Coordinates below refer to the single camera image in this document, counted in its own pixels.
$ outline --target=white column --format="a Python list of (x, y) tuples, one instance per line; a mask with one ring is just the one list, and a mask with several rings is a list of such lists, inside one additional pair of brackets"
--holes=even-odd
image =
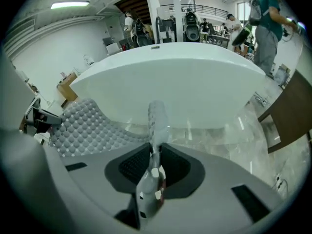
[(148, 9), (150, 11), (152, 28), (155, 42), (157, 41), (157, 32), (156, 32), (156, 18), (158, 17), (157, 8), (160, 7), (159, 0), (147, 0)]
[(174, 0), (175, 6), (175, 23), (176, 23), (176, 40), (179, 42), (183, 41), (183, 22), (181, 13), (181, 2), (180, 0)]

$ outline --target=textured gray chair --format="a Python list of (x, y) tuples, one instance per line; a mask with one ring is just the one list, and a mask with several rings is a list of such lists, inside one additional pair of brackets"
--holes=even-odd
[(50, 146), (61, 157), (102, 153), (128, 144), (145, 143), (149, 136), (130, 133), (112, 122), (92, 99), (73, 102), (51, 131)]

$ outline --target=white chair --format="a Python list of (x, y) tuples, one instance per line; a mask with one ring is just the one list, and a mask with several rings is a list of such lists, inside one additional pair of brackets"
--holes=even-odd
[(108, 52), (107, 54), (108, 56), (112, 56), (122, 51), (122, 49), (118, 47), (117, 43), (113, 43), (113, 44), (106, 46), (106, 49)]

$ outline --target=railing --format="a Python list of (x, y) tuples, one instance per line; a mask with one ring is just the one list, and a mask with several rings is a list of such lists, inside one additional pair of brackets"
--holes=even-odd
[[(173, 4), (167, 4), (166, 6), (169, 6), (170, 12), (175, 11), (175, 6)], [(228, 15), (228, 11), (213, 8), (213, 7), (208, 7), (204, 5), (181, 4), (182, 12), (186, 12), (187, 8), (191, 8), (194, 12), (197, 12), (197, 13), (204, 13), (204, 14), (208, 14), (212, 16), (218, 16), (224, 19), (226, 19)]]

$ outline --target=gray backpack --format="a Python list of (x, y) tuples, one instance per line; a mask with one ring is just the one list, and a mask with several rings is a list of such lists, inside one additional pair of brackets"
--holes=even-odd
[(250, 0), (249, 4), (250, 14), (248, 21), (252, 26), (258, 26), (260, 24), (261, 18), (268, 14), (269, 9), (267, 9), (265, 12), (262, 12), (259, 0)]

